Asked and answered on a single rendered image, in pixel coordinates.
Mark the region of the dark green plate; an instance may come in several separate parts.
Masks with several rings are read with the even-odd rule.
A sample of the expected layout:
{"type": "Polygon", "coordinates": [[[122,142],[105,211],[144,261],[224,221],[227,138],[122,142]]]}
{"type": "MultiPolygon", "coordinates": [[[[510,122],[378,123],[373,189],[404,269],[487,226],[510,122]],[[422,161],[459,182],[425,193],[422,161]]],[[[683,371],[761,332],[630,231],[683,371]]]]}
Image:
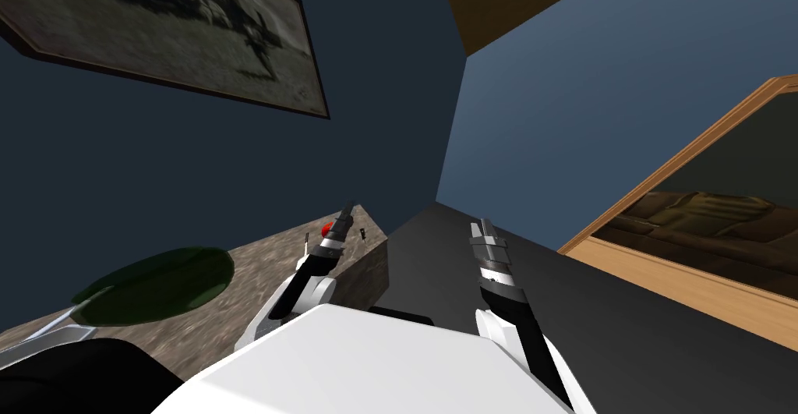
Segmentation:
{"type": "Polygon", "coordinates": [[[127,327],[176,317],[220,295],[235,274],[228,251],[185,247],[113,271],[72,298],[71,318],[91,327],[127,327]]]}

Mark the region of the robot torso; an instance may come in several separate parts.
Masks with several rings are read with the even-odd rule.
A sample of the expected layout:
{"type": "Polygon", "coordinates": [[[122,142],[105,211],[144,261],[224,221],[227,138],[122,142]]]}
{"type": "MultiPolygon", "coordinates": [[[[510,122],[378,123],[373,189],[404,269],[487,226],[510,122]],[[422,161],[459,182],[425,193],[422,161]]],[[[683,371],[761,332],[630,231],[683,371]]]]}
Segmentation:
{"type": "Polygon", "coordinates": [[[152,414],[595,414],[489,338],[331,304],[201,371],[152,414]]]}

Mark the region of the light wood framed picture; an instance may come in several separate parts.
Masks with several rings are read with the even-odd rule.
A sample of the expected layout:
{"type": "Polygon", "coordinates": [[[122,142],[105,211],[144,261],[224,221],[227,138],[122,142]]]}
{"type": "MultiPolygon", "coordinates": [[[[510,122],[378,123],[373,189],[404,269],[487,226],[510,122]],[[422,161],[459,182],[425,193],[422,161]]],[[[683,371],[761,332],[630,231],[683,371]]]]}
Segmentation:
{"type": "Polygon", "coordinates": [[[765,81],[560,253],[798,352],[798,73],[765,81]]]}

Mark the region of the dark framed wall picture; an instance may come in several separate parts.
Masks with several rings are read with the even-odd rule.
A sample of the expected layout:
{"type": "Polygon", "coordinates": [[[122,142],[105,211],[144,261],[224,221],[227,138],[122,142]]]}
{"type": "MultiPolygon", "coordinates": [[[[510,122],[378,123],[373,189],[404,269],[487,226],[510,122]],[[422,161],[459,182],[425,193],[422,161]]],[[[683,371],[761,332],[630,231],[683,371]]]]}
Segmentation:
{"type": "Polygon", "coordinates": [[[36,60],[328,119],[301,0],[0,0],[36,60]]]}

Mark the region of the grey metal utensil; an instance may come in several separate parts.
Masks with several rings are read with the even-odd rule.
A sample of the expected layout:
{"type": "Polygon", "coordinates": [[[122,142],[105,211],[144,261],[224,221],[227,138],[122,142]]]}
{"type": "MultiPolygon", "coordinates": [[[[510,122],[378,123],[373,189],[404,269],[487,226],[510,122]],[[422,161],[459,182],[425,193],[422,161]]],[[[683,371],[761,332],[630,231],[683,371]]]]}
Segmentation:
{"type": "Polygon", "coordinates": [[[0,370],[5,369],[13,363],[17,363],[29,356],[35,355],[47,349],[51,349],[55,346],[65,345],[77,341],[85,341],[95,337],[97,334],[96,327],[82,324],[69,324],[57,329],[55,327],[62,321],[71,317],[71,314],[74,311],[85,307],[91,303],[91,301],[100,295],[103,295],[110,289],[112,289],[112,286],[100,290],[99,292],[90,296],[88,299],[82,301],[80,304],[68,309],[55,320],[44,325],[40,330],[34,332],[30,337],[20,342],[18,345],[14,345],[13,347],[9,347],[0,351],[0,370]]]}

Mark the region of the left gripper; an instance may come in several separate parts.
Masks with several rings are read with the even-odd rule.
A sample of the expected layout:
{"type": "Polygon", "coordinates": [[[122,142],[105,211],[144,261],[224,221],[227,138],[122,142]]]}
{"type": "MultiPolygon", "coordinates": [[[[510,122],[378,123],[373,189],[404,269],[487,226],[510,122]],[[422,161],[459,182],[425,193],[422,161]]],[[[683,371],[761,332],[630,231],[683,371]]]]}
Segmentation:
{"type": "Polygon", "coordinates": [[[325,246],[342,246],[346,240],[348,231],[353,224],[352,211],[355,202],[347,201],[339,214],[336,216],[329,231],[324,236],[325,246]]]}

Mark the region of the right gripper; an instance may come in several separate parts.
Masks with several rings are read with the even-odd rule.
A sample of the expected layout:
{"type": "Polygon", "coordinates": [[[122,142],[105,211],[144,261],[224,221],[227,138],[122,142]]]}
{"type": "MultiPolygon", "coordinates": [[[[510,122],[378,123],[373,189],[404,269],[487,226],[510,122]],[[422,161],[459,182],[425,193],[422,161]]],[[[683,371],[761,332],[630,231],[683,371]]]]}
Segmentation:
{"type": "Polygon", "coordinates": [[[472,222],[471,247],[478,265],[483,269],[507,269],[510,258],[507,252],[507,243],[496,237],[493,223],[487,218],[479,222],[472,222]]]}

